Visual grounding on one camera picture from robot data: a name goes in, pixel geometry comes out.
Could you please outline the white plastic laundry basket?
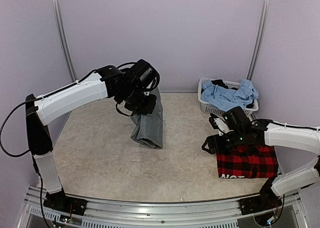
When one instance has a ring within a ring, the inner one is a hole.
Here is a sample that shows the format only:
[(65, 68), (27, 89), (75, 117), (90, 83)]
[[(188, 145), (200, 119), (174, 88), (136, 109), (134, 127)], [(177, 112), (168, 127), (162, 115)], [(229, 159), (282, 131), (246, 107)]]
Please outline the white plastic laundry basket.
[(239, 106), (246, 116), (250, 116), (259, 109), (259, 93), (252, 81), (248, 79), (242, 79), (237, 83), (222, 79), (201, 78), (197, 96), (204, 113), (222, 115)]

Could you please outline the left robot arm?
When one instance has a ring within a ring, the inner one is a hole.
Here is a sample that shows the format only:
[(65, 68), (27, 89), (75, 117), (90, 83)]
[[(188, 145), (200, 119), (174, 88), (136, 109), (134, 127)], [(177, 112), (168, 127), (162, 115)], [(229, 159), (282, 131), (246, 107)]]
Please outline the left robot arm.
[(50, 201), (59, 210), (70, 205), (53, 158), (53, 142), (48, 125), (57, 118), (86, 104), (113, 98), (117, 105), (135, 114), (151, 114), (156, 106), (156, 95), (151, 94), (160, 82), (157, 70), (147, 61), (138, 60), (115, 67), (108, 65), (92, 70), (84, 78), (48, 94), (26, 98), (26, 131), (28, 147), (36, 170), (50, 196)]

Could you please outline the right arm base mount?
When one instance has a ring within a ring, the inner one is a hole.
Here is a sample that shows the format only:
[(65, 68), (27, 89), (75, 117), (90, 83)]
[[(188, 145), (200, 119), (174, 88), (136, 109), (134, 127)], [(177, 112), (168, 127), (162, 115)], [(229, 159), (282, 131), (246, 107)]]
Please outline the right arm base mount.
[(239, 200), (239, 206), (242, 215), (261, 212), (264, 210), (282, 206), (283, 202), (279, 196), (276, 196), (271, 190), (272, 182), (275, 178), (269, 178), (259, 191), (259, 195), (242, 198)]

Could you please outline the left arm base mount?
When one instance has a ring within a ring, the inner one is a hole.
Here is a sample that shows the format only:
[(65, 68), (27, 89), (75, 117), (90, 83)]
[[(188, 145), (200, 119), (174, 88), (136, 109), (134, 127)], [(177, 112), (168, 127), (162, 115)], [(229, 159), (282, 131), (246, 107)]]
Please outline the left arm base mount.
[(68, 196), (62, 190), (52, 194), (47, 192), (43, 205), (53, 210), (83, 216), (87, 203), (87, 200)]

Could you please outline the red black plaid shirt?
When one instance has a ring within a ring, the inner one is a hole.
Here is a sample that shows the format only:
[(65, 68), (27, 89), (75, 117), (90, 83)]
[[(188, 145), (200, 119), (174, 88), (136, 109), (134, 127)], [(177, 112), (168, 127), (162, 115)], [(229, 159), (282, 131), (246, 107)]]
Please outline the red black plaid shirt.
[(272, 178), (278, 174), (279, 164), (273, 146), (240, 145), (231, 153), (218, 153), (219, 178)]

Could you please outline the grey long sleeve shirt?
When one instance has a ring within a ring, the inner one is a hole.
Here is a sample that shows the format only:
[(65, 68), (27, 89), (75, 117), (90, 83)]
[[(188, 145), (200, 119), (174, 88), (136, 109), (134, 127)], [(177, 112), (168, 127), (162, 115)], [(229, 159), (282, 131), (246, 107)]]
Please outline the grey long sleeve shirt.
[(163, 148), (163, 106), (161, 94), (158, 88), (151, 91), (156, 96), (156, 104), (151, 114), (136, 114), (131, 117), (135, 125), (131, 133), (131, 139), (141, 145), (153, 149)]

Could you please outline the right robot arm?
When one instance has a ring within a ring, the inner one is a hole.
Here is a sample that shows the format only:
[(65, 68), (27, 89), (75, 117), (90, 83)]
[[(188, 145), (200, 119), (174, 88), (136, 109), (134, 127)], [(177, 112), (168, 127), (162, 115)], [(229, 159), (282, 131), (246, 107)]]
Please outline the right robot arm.
[[(211, 114), (209, 122), (218, 134), (206, 138), (202, 150), (209, 154), (230, 153), (240, 145), (281, 146), (320, 154), (320, 129), (277, 123), (270, 119), (251, 121), (241, 107), (223, 113), (222, 118)], [(297, 188), (307, 187), (320, 180), (320, 158), (267, 182), (256, 206), (266, 210), (281, 196)]]

